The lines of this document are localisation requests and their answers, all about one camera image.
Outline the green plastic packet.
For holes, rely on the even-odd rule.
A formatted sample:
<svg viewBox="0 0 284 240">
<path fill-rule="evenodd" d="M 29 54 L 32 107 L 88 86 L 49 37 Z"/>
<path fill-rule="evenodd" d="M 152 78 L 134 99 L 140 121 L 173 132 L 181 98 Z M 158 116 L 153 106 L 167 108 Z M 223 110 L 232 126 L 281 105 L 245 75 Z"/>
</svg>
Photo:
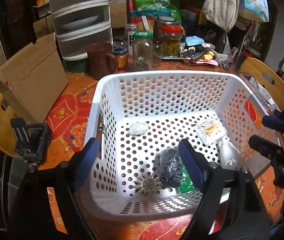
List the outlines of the green plastic packet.
<svg viewBox="0 0 284 240">
<path fill-rule="evenodd" d="M 185 168 L 184 165 L 182 165 L 182 181 L 181 184 L 178 186 L 178 192 L 180 194 L 188 193 L 192 191 L 197 191 L 198 189 L 194 187 L 193 182 Z"/>
</svg>

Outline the yellow printed snack packet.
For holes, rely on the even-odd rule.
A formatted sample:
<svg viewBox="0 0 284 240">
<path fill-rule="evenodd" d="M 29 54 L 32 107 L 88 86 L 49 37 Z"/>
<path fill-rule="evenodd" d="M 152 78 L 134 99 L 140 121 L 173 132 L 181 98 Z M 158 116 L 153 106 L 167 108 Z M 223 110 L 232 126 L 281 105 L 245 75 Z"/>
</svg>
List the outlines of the yellow printed snack packet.
<svg viewBox="0 0 284 240">
<path fill-rule="evenodd" d="M 204 120 L 196 125 L 195 130 L 205 145 L 214 143 L 226 134 L 226 129 L 222 123 L 215 119 Z"/>
</svg>

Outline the black packaged soft item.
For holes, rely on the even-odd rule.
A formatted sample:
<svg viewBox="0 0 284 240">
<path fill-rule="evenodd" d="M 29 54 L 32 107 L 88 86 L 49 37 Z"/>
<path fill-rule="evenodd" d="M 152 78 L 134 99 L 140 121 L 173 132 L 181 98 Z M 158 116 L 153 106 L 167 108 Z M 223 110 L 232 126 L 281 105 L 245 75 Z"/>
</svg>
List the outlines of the black packaged soft item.
<svg viewBox="0 0 284 240">
<path fill-rule="evenodd" d="M 178 148 L 167 148 L 160 153 L 160 181 L 166 187 L 177 188 L 182 183 L 183 168 Z"/>
</svg>

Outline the white ridged round object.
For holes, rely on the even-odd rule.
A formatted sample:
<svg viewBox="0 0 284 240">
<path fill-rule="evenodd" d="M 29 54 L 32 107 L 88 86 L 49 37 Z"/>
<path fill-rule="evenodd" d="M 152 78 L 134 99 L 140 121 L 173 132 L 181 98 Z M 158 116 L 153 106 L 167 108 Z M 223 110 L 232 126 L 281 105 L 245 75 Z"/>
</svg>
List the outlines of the white ridged round object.
<svg viewBox="0 0 284 240">
<path fill-rule="evenodd" d="M 152 176 L 141 176 L 137 177 L 134 183 L 135 185 L 133 188 L 137 190 L 137 193 L 141 193 L 142 196 L 147 196 L 148 194 L 159 194 L 162 189 L 162 183 L 160 182 L 159 177 L 153 178 Z"/>
</svg>

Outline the small white packet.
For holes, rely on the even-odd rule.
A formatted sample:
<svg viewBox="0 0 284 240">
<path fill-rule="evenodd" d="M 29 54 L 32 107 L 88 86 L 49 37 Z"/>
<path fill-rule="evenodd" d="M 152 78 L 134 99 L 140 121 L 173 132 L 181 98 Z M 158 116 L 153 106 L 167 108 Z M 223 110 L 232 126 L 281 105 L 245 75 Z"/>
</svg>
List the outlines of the small white packet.
<svg viewBox="0 0 284 240">
<path fill-rule="evenodd" d="M 140 136 L 145 134 L 149 129 L 148 123 L 135 122 L 130 125 L 128 134 L 131 136 Z"/>
</svg>

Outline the white cloth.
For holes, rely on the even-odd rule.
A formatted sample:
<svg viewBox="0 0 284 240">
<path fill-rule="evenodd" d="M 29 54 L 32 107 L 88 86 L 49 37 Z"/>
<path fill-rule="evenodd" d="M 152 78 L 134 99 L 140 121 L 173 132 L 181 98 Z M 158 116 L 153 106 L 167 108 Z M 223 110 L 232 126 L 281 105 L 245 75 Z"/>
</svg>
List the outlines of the white cloth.
<svg viewBox="0 0 284 240">
<path fill-rule="evenodd" d="M 216 146 L 220 153 L 220 166 L 224 169 L 239 171 L 242 167 L 246 167 L 256 179 L 271 166 L 271 162 L 260 154 L 245 160 L 227 138 L 218 140 Z"/>
</svg>

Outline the wooden chair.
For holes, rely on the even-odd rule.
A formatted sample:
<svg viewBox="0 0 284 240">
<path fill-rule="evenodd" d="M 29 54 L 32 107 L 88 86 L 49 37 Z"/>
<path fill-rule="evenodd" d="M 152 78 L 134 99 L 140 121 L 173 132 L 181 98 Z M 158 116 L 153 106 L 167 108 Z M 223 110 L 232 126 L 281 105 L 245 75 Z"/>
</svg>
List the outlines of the wooden chair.
<svg viewBox="0 0 284 240">
<path fill-rule="evenodd" d="M 251 57 L 241 64 L 240 72 L 253 76 L 269 92 L 280 111 L 284 110 L 284 81 L 271 68 Z"/>
<path fill-rule="evenodd" d="M 17 158 L 18 155 L 14 150 L 16 139 L 11 127 L 11 119 L 17 116 L 10 106 L 5 110 L 2 109 L 3 100 L 4 98 L 0 93 L 0 150 L 12 158 Z"/>
</svg>

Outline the red floral tablecloth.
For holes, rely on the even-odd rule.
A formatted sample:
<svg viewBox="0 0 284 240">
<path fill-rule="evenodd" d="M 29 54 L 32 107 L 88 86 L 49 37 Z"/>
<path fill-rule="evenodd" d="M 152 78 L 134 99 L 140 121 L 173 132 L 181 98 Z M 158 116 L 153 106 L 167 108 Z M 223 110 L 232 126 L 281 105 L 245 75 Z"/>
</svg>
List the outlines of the red floral tablecloth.
<svg viewBox="0 0 284 240">
<path fill-rule="evenodd" d="M 233 70 L 224 70 L 207 64 L 186 66 L 181 63 L 164 62 L 153 71 L 160 70 L 195 70 L 236 75 Z M 67 77 L 68 85 L 46 118 L 46 123 L 52 131 L 52 141 L 47 150 L 46 160 L 40 166 L 42 170 L 53 168 L 60 162 L 69 160 L 87 141 L 86 126 L 98 82 L 84 73 L 69 73 Z M 256 178 L 256 184 L 271 221 L 277 222 L 281 216 L 284 190 L 274 186 L 273 180 L 274 171 L 270 166 Z M 105 220 L 91 215 L 85 209 L 81 192 L 78 199 L 89 225 L 101 239 L 179 239 L 191 219 L 189 213 L 155 220 Z"/>
</svg>

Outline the left wooden chair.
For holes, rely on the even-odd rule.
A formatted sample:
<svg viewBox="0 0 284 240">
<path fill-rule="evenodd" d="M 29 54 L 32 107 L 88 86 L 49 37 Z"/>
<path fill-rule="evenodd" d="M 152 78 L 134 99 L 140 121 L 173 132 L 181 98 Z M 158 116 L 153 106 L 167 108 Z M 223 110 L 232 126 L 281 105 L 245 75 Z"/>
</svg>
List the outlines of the left wooden chair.
<svg viewBox="0 0 284 240">
<path fill-rule="evenodd" d="M 0 93 L 0 150 L 12 158 L 17 158 L 18 155 L 14 150 L 16 139 L 11 127 L 11 119 L 17 116 L 10 106 L 5 110 L 2 109 L 3 100 L 4 98 Z"/>
</svg>

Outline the white perforated plastic basket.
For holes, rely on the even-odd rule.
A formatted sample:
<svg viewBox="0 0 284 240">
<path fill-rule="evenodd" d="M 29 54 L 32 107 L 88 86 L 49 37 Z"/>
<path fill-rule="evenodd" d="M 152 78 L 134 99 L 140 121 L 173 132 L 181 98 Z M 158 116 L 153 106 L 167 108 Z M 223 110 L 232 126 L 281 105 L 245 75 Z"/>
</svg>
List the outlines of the white perforated plastic basket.
<svg viewBox="0 0 284 240">
<path fill-rule="evenodd" d="M 160 153 L 183 139 L 210 162 L 220 165 L 216 142 L 205 145 L 196 125 L 206 119 L 222 123 L 227 138 L 245 160 L 259 153 L 249 147 L 258 135 L 284 148 L 284 137 L 262 126 L 270 110 L 247 83 L 229 73 L 160 70 L 108 75 L 99 80 L 85 139 L 100 137 L 81 200 L 93 216 L 115 221 L 155 220 L 194 213 L 202 193 L 180 194 L 162 184 L 159 194 L 142 196 L 137 177 L 160 177 Z M 135 122 L 148 123 L 143 135 L 131 136 Z"/>
</svg>

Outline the brown cardboard box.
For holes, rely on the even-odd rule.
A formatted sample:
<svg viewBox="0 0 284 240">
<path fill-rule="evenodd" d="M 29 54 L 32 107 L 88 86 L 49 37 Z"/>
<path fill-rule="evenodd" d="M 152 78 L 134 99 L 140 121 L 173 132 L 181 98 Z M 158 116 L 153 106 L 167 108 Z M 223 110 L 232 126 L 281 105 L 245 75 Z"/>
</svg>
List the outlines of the brown cardboard box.
<svg viewBox="0 0 284 240">
<path fill-rule="evenodd" d="M 55 33 L 28 44 L 0 67 L 0 93 L 26 122 L 44 122 L 67 84 Z"/>
</svg>

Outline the beige canvas tote bag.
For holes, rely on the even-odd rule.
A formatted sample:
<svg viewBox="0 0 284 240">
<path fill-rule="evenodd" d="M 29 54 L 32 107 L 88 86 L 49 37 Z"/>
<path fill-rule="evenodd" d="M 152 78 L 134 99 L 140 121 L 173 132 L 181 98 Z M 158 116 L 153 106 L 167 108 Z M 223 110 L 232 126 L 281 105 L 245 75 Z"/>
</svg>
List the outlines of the beige canvas tote bag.
<svg viewBox="0 0 284 240">
<path fill-rule="evenodd" d="M 228 33 L 237 21 L 239 3 L 240 0 L 205 0 L 202 12 L 209 22 Z"/>
</svg>

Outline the red lid pickle jar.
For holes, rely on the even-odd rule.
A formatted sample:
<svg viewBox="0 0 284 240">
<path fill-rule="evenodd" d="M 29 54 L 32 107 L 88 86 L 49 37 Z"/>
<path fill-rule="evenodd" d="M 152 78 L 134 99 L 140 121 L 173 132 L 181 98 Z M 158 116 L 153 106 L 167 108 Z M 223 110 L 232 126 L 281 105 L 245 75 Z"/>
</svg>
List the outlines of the red lid pickle jar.
<svg viewBox="0 0 284 240">
<path fill-rule="evenodd" d="M 182 30 L 179 25 L 162 25 L 163 57 L 180 57 Z"/>
</svg>

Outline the brown ceramic mug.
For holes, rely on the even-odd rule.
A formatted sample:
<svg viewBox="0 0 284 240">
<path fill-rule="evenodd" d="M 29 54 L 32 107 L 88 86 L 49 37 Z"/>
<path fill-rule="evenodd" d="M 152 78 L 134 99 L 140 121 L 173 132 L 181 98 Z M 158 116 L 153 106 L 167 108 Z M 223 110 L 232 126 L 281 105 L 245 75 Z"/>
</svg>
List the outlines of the brown ceramic mug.
<svg viewBox="0 0 284 240">
<path fill-rule="evenodd" d="M 99 42 L 86 47 L 90 64 L 90 74 L 93 79 L 114 74 L 118 68 L 116 56 L 111 52 L 112 46 L 108 42 Z"/>
</svg>

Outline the green lid glass jar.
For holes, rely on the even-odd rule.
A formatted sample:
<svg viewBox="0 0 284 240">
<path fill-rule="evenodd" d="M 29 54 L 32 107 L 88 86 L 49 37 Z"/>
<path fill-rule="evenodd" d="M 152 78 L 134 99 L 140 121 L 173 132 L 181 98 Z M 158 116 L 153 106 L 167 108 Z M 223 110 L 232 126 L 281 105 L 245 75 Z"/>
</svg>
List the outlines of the green lid glass jar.
<svg viewBox="0 0 284 240">
<path fill-rule="evenodd" d="M 133 68 L 135 71 L 151 70 L 153 61 L 152 33 L 136 31 L 133 34 Z"/>
</svg>

